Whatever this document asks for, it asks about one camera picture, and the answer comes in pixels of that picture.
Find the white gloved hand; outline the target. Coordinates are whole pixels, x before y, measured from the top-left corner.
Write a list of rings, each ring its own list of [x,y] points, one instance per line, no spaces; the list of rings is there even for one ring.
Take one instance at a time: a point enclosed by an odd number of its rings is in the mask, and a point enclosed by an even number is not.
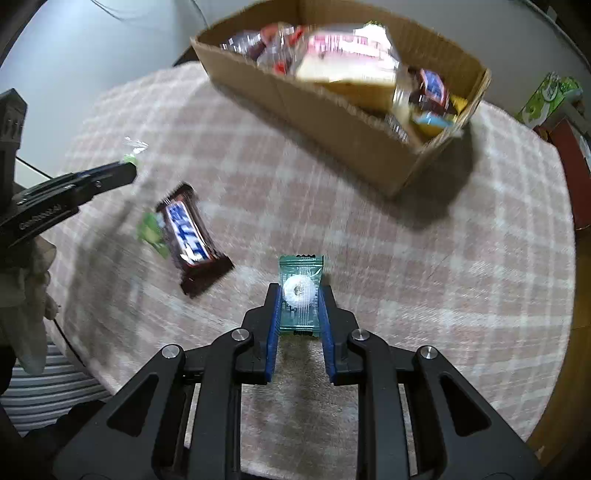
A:
[[[44,321],[58,312],[47,292],[56,253],[40,236],[1,252],[1,344],[10,346],[32,375],[41,374],[46,364]]]

